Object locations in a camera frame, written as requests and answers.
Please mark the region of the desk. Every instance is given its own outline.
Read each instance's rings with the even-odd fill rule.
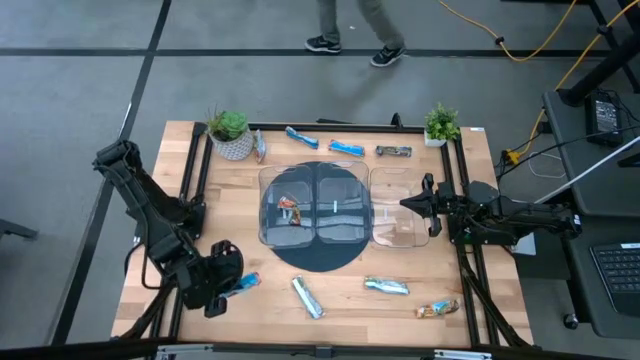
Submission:
[[[634,114],[640,113],[640,95],[620,94],[620,98]],[[584,107],[565,105],[555,92],[545,93],[543,100],[557,142],[586,135]],[[629,126],[624,115],[622,122],[623,126]],[[629,131],[623,134],[625,141],[633,138]],[[560,148],[560,156],[567,172],[567,179],[578,176],[612,151],[611,148],[586,141],[563,146]],[[631,153],[637,151],[638,147],[634,147]],[[620,158],[629,154],[620,154]],[[619,168],[617,160],[618,158],[611,159],[573,184],[570,190],[549,199],[549,202],[573,202],[583,215],[582,235],[564,244],[571,274],[567,285],[578,320],[590,322],[596,334],[600,336],[640,339],[640,318],[615,312],[589,252],[589,248],[596,245],[638,241],[640,169]],[[540,264],[544,263],[548,267],[546,254],[562,253],[563,249],[559,242],[547,242],[542,245],[538,248],[537,257],[540,258]]]
[[[156,165],[155,181],[169,194],[177,195],[187,158],[192,122],[168,122]],[[229,299],[226,314],[206,319],[202,309],[183,310],[179,339],[198,342],[233,342],[259,344],[332,344],[347,346],[397,347],[469,347],[465,312],[441,318],[418,320],[414,311],[432,301],[462,298],[460,273],[455,249],[448,242],[446,226],[428,245],[412,249],[391,249],[369,243],[350,264],[326,273],[311,273],[291,267],[258,240],[259,184],[258,171],[265,166],[297,164],[305,161],[354,160],[331,152],[326,144],[332,138],[363,145],[363,161],[376,167],[412,167],[432,172],[443,181],[441,152],[426,148],[421,134],[372,134],[305,132],[319,138],[321,147],[312,150],[295,142],[283,131],[265,131],[268,153],[261,165],[253,157],[244,161],[227,161],[216,154],[211,158],[205,201],[207,219],[199,250],[208,253],[212,243],[222,239],[234,242],[245,257],[245,273],[258,271],[262,283],[246,293]],[[495,186],[495,176],[484,131],[462,129],[469,177]],[[410,145],[408,159],[377,157],[376,145]],[[454,178],[458,177],[455,151],[450,154]],[[200,154],[195,168],[199,168]],[[195,189],[197,174],[191,184]],[[153,299],[154,291],[140,284],[143,253],[139,249],[131,258],[120,305],[112,333],[121,334],[134,323]],[[485,262],[492,298],[505,318],[528,342],[532,342],[524,300],[513,259],[500,247],[484,247]],[[148,282],[158,282],[152,268]],[[312,320],[291,288],[291,279],[302,274],[327,315]],[[392,296],[364,290],[366,275],[388,276],[405,281],[411,295]],[[484,313],[476,301],[480,335],[487,342]],[[166,306],[160,334],[166,335],[172,306]]]
[[[620,94],[620,100],[633,114],[640,114],[640,95]],[[587,135],[583,106],[565,105],[555,91],[545,93],[543,101],[556,142]],[[638,125],[633,120],[628,120],[624,114],[621,119],[623,127]],[[635,137],[632,131],[625,131],[622,136],[625,142]],[[617,164],[618,160],[639,150],[640,146],[632,147],[571,186],[571,195],[583,215],[640,217],[640,168],[620,168]],[[578,141],[561,147],[559,152],[567,170],[567,179],[571,180],[611,154],[613,149]]]

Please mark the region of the potted plant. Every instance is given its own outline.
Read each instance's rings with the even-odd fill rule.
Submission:
[[[460,129],[456,125],[458,112],[447,109],[438,103],[438,106],[425,116],[424,144],[430,147],[440,147],[447,140],[453,140],[460,135]]]
[[[233,111],[207,112],[207,134],[216,152],[227,160],[243,160],[253,150],[247,115]]]

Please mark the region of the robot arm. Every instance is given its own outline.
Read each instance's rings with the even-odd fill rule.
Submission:
[[[448,182],[439,183],[434,193],[433,184],[433,175],[426,174],[422,193],[400,201],[422,218],[431,219],[429,236],[437,236],[442,229],[438,214],[449,216],[451,238],[462,244],[515,245],[537,229],[568,238],[581,232],[578,216],[562,205],[513,201],[478,181],[469,184],[468,196],[455,195]]]
[[[242,254],[224,240],[213,244],[209,256],[200,255],[192,239],[199,236],[204,217],[201,200],[185,203],[168,196],[144,171],[138,147],[129,141],[99,151],[93,166],[114,185],[127,204],[127,213],[138,223],[146,257],[163,280],[158,298],[170,293],[167,287],[177,286],[188,309],[204,307],[206,317],[224,313],[226,299],[219,295],[240,280]]]

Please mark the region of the table leg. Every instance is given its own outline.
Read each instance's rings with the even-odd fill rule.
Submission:
[[[0,236],[11,234],[22,236],[25,239],[32,239],[38,234],[38,232],[22,225],[0,219]]]

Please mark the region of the black shoe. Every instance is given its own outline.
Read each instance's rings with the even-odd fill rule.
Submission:
[[[322,36],[314,37],[304,43],[304,47],[313,52],[324,52],[329,54],[339,54],[342,51],[340,43],[332,43]]]
[[[407,48],[404,46],[395,50],[391,50],[385,46],[371,59],[371,65],[375,67],[389,66],[400,59],[405,51],[407,51]]]

